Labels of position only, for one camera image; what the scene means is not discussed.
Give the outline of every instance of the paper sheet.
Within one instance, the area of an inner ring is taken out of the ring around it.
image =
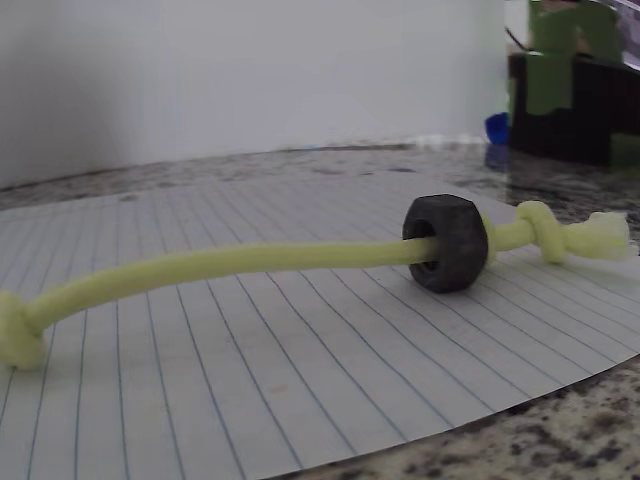
[[[418,174],[219,183],[0,213],[0,281],[24,298],[91,270],[244,242],[398,238]],[[442,432],[640,351],[638,265],[502,254],[437,296],[406,267],[166,287],[46,332],[0,369],[3,478],[254,479]]]

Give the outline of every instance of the white wall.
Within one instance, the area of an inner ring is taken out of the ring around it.
[[[528,0],[509,0],[504,2],[505,24],[521,43],[527,44],[529,38],[529,2]]]
[[[471,133],[503,0],[5,0],[0,186],[290,145]]]

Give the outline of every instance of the black hex nut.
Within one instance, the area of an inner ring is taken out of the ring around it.
[[[432,262],[409,266],[413,278],[436,293],[464,290],[475,282],[487,262],[489,244],[473,202],[454,195],[433,195],[413,201],[402,226],[402,238],[437,237]]]

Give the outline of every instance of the yellow rope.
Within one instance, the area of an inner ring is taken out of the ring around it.
[[[589,258],[623,260],[637,255],[624,215],[595,213],[584,223],[560,225],[541,202],[525,202],[517,220],[494,227],[483,222],[489,240],[488,261],[497,252],[538,245],[543,258],[561,262],[566,252]],[[369,268],[411,265],[437,258],[437,240],[380,243],[242,245],[166,255],[96,272],[42,293],[23,304],[0,292],[0,361],[35,368],[45,357],[43,331],[74,313],[167,285],[240,273]]]

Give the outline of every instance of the granite countertop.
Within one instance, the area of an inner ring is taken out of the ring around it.
[[[510,204],[547,202],[563,222],[595,210],[629,213],[640,239],[633,173],[564,164],[484,146],[425,150],[276,152],[154,164],[0,191],[0,210],[151,188],[265,176],[420,172]],[[640,480],[640,361],[617,367],[452,431],[279,477],[369,479]]]

